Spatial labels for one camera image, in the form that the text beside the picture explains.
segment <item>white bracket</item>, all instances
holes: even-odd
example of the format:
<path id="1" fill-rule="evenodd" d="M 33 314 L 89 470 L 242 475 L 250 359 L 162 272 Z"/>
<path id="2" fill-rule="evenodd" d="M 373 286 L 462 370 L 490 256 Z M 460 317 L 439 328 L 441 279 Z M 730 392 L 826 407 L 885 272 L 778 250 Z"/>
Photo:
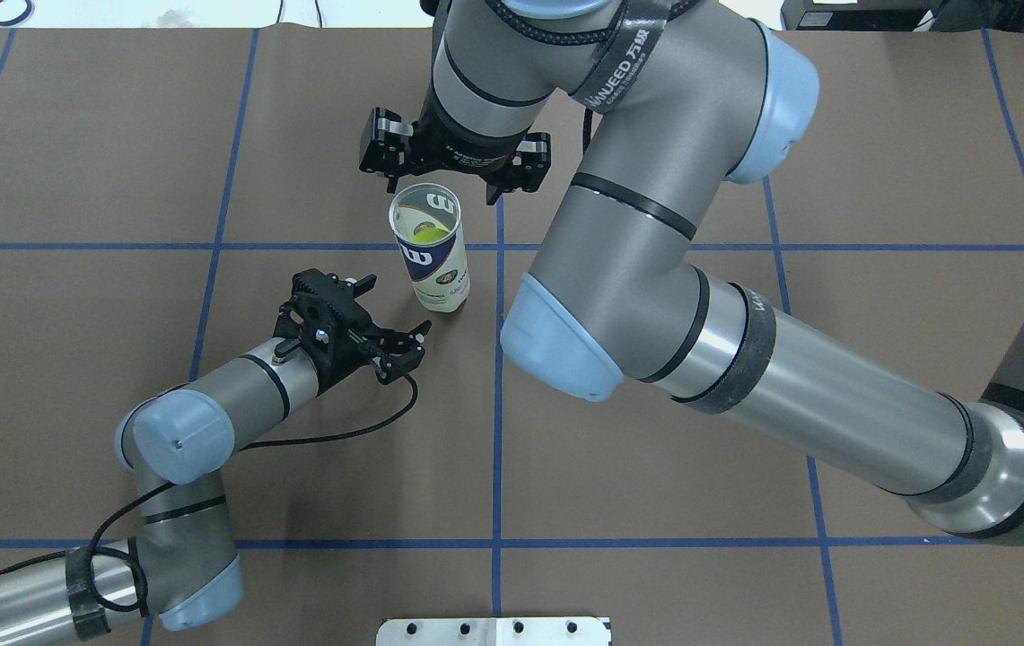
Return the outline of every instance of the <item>white bracket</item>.
<path id="1" fill-rule="evenodd" d="M 376 646 L 610 646 L 606 617 L 386 620 Z"/>

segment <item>tennis ball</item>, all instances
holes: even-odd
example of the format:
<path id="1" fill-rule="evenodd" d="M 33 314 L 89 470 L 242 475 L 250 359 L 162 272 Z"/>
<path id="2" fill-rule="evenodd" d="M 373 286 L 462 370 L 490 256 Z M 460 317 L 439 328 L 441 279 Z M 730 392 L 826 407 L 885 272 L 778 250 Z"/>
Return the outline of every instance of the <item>tennis ball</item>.
<path id="1" fill-rule="evenodd" d="M 442 228 L 422 228 L 414 234 L 412 242 L 427 245 L 429 243 L 434 243 L 445 235 L 446 231 Z"/>

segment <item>cup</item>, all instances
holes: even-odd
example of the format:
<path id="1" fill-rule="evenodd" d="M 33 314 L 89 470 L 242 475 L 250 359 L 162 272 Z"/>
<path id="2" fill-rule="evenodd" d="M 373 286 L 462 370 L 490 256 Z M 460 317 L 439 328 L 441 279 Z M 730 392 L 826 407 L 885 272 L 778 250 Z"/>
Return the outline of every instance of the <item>cup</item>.
<path id="1" fill-rule="evenodd" d="M 388 208 L 388 224 L 425 309 L 455 311 L 471 292 L 460 216 L 459 198 L 439 184 L 409 186 Z"/>

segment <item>blue grid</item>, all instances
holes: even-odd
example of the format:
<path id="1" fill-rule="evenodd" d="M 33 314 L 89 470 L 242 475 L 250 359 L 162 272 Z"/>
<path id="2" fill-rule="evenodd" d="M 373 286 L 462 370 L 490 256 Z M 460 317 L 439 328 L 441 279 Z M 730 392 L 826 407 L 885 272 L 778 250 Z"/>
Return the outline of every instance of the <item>blue grid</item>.
<path id="1" fill-rule="evenodd" d="M 5 45 L 0 54 L 0 81 L 2 81 L 12 42 L 16 38 L 16 30 L 10 30 Z M 256 64 L 258 40 L 260 32 L 253 30 L 245 71 L 240 107 L 238 107 L 236 132 L 233 132 L 232 147 L 228 157 L 228 175 L 225 177 L 223 195 L 221 196 L 220 216 L 217 220 L 216 232 L 212 243 L 0 243 L 0 250 L 6 251 L 212 251 L 209 261 L 207 284 L 203 305 L 201 305 L 200 324 L 197 329 L 195 351 L 190 364 L 190 380 L 200 373 L 200 356 L 203 351 L 207 320 L 212 308 L 213 291 L 217 265 L 223 251 L 391 251 L 391 243 L 224 243 L 224 228 L 228 219 L 228 201 L 231 197 L 232 179 L 236 175 L 237 159 L 240 156 L 242 134 L 244 131 L 245 112 L 248 106 L 253 69 Z M 1005 127 L 1013 144 L 1013 150 L 1020 165 L 1024 178 L 1024 155 L 1021 150 L 1018 136 L 1013 127 L 1011 111 L 1007 104 L 1002 82 L 998 76 L 997 64 L 992 49 L 991 38 L 987 30 L 983 30 L 984 49 L 991 72 L 997 98 L 1002 111 Z M 766 215 L 770 224 L 770 244 L 693 244 L 693 251 L 713 252 L 771 252 L 774 256 L 775 271 L 779 283 L 781 307 L 787 314 L 791 312 L 791 298 L 787 287 L 786 270 L 783 264 L 782 252 L 1024 252 L 1024 245 L 931 245 L 931 244 L 785 244 L 780 240 L 778 217 L 774 208 L 774 197 L 771 191 L 770 179 L 763 180 L 763 196 L 765 196 Z M 497 242 L 496 244 L 470 244 L 467 249 L 475 252 L 495 252 L 497 254 L 497 302 L 496 331 L 497 335 L 504 324 L 505 306 L 505 260 L 509 251 L 536 251 L 538 244 L 512 244 L 505 241 L 504 201 L 496 205 Z M 501 604 L 501 549 L 618 549 L 618 548 L 818 548 L 822 557 L 824 573 L 824 592 L 826 592 L 828 620 L 831 625 L 833 641 L 836 646 L 843 642 L 839 619 L 839 604 L 835 592 L 835 575 L 831 567 L 831 548 L 922 548 L 922 547 L 970 547 L 979 545 L 973 541 L 955 539 L 949 535 L 901 535 L 901 536 L 830 536 L 826 532 L 823 518 L 823 502 L 819 491 L 818 468 L 814 459 L 808 458 L 808 475 L 810 475 L 810 491 L 812 512 L 814 512 L 816 536 L 777 536 L 777 539 L 612 539 L 612 540 L 505 540 L 503 536 L 503 373 L 504 355 L 499 343 L 496 343 L 495 369 L 495 428 L 492 442 L 492 539 L 490 540 L 393 540 L 393 541 L 238 541 L 240 549 L 252 551 L 268 551 L 268 549 L 324 549 L 324 551 L 366 551 L 366 549 L 486 549 L 490 551 L 490 604 L 492 612 L 499 616 L 503 612 Z M 59 549 L 72 548 L 84 543 L 77 540 L 0 540 L 0 549 Z M 141 630 L 141 646 L 147 646 L 152 638 L 154 621 L 148 617 Z"/>

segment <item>black box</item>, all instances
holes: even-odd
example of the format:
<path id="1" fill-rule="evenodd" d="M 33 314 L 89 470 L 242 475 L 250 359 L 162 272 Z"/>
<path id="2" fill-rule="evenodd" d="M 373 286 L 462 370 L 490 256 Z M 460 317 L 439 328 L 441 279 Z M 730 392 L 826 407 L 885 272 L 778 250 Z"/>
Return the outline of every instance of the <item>black box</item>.
<path id="1" fill-rule="evenodd" d="M 823 32 L 913 32 L 930 8 L 927 0 L 859 0 L 855 4 L 783 0 L 782 26 Z"/>

